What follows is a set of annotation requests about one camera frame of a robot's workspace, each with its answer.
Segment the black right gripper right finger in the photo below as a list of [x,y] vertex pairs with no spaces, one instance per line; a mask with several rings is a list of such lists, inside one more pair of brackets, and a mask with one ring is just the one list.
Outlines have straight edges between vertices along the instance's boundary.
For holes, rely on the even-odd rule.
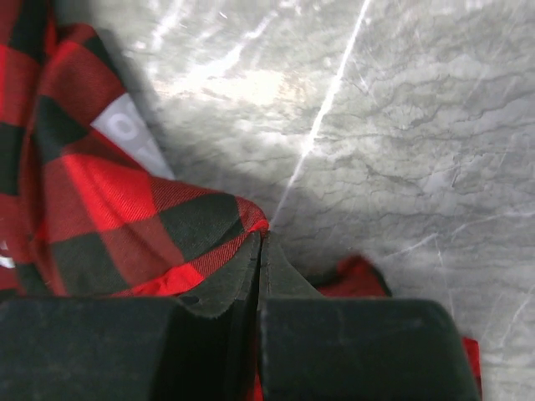
[[478,400],[479,347],[439,303],[394,297],[362,256],[310,284],[262,244],[259,376],[266,400]]

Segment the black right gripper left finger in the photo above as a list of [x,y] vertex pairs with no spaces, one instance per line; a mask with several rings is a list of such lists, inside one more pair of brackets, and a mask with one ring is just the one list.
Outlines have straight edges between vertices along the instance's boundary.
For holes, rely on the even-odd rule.
[[251,399],[261,243],[180,296],[4,301],[2,399]]

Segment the red black plaid shirt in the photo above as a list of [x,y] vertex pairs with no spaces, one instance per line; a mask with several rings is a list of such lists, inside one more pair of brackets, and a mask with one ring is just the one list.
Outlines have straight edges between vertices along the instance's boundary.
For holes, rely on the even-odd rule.
[[1,305],[180,296],[261,237],[263,211],[176,180],[95,30],[50,1],[1,4]]

